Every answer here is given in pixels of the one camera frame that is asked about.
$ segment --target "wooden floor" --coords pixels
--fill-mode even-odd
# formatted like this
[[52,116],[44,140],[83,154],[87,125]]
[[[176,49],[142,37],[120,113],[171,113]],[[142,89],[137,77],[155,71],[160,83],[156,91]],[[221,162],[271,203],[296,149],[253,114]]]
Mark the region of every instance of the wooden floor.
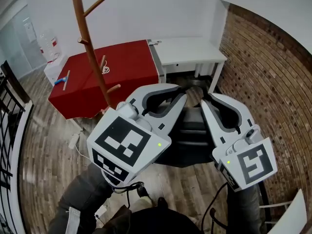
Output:
[[[77,151],[68,148],[69,141],[77,129],[47,100],[52,86],[43,70],[36,70],[24,77],[22,86],[32,99],[34,109],[28,123],[21,159],[20,193],[23,213],[33,234],[46,233],[49,222],[56,213],[57,203],[68,184],[90,161]],[[196,90],[188,92],[188,106],[198,103],[200,95]],[[95,127],[96,119],[84,119],[85,130],[80,134],[77,144],[86,156],[86,139]],[[212,163],[195,165],[180,169],[153,164],[142,172],[136,180],[145,183],[154,201],[163,196],[169,208],[189,216],[193,221],[201,221],[208,204],[212,201],[224,178]],[[130,201],[137,198],[130,192]],[[126,203],[125,195],[114,194],[107,202],[107,212],[101,217],[107,221]],[[226,223],[226,189],[214,203],[216,217]],[[211,218],[207,217],[205,226],[210,230]],[[215,225],[214,233],[225,233]]]

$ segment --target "red tablecloth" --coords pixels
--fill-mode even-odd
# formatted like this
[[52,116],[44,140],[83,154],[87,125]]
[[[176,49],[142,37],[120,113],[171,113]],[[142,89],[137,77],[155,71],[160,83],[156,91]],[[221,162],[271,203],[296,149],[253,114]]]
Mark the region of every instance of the red tablecloth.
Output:
[[[110,72],[104,74],[107,88],[121,87],[110,94],[113,103],[124,101],[136,88],[158,83],[158,73],[146,40],[122,43],[95,50],[98,62],[106,55]],[[94,117],[107,107],[86,53],[69,57],[58,78],[70,75],[54,86],[49,101],[66,118]]]

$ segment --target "white table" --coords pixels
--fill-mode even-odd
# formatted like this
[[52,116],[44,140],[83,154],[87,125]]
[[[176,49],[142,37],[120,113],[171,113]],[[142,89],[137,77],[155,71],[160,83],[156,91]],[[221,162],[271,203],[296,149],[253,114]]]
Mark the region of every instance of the white table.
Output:
[[164,80],[166,80],[166,66],[168,65],[195,64],[195,77],[198,77],[204,68],[203,64],[218,63],[209,88],[209,93],[213,93],[227,58],[213,47],[208,39],[202,37],[153,39],[151,43],[156,43],[154,48],[163,68]]

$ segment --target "white strap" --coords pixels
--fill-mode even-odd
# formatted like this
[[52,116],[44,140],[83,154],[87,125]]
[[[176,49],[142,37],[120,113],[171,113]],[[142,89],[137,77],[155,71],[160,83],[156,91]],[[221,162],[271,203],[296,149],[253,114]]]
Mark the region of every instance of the white strap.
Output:
[[65,234],[77,234],[80,223],[80,211],[69,207],[69,217]]

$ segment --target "shoe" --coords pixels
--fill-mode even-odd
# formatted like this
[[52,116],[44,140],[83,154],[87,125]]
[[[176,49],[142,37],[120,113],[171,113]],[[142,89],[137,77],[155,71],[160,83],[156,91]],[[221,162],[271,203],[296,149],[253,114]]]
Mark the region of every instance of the shoe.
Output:
[[137,192],[139,197],[150,197],[144,186],[140,186],[139,188],[137,188],[136,192]]
[[168,203],[167,203],[167,201],[163,197],[160,197],[158,199],[158,202],[157,202],[157,207],[160,207],[160,208],[163,208],[163,209],[167,209],[168,208]]

